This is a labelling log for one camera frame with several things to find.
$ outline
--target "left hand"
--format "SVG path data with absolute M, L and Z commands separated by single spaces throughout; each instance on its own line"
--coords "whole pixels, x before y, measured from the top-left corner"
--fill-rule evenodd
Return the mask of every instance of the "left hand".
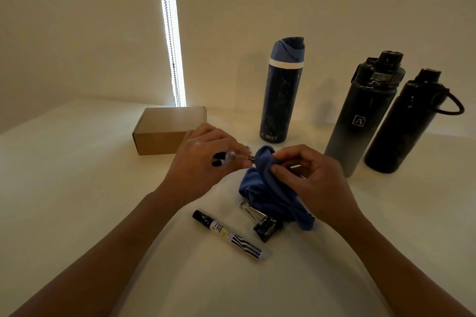
M 230 149 L 237 154 L 250 154 L 235 138 L 208 123 L 201 124 L 194 131 L 188 131 L 159 189 L 164 188 L 167 194 L 178 198 L 180 206 L 193 202 L 224 176 L 251 167 L 251 162 L 247 159 L 235 159 L 223 166 L 213 167 L 213 155 Z

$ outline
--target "a logo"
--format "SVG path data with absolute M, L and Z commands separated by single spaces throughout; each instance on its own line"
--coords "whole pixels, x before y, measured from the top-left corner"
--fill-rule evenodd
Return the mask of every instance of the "a logo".
M 361 117 L 360 115 L 356 115 L 354 117 L 354 121 L 352 122 L 352 124 L 357 125 L 359 127 L 363 127 L 366 120 L 367 119 L 365 117 Z

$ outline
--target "black water bottle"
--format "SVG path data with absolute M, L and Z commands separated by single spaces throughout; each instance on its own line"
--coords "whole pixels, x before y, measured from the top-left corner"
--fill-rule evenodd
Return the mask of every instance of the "black water bottle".
M 259 129 L 261 139 L 269 143 L 281 143 L 288 135 L 304 65 L 304 50 L 302 37 L 284 38 L 274 44 Z
M 357 67 L 325 155 L 337 159 L 350 177 L 405 75 L 403 54 L 385 51 Z
M 382 173 L 395 172 L 437 113 L 463 114 L 461 102 L 438 83 L 440 74 L 422 69 L 415 80 L 405 84 L 365 155 L 366 165 Z M 454 101 L 459 110 L 439 109 L 446 98 Z

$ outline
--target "brown box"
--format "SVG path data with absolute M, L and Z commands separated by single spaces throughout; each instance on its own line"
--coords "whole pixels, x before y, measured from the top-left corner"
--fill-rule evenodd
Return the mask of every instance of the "brown box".
M 132 137 L 139 155 L 176 153 L 185 133 L 206 121 L 205 107 L 146 108 Z

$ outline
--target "blue bottle lid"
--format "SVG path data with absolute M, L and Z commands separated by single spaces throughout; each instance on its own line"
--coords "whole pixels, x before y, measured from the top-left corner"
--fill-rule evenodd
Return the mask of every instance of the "blue bottle lid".
M 284 69 L 299 69 L 304 65 L 303 37 L 289 37 L 277 41 L 271 51 L 270 65 Z

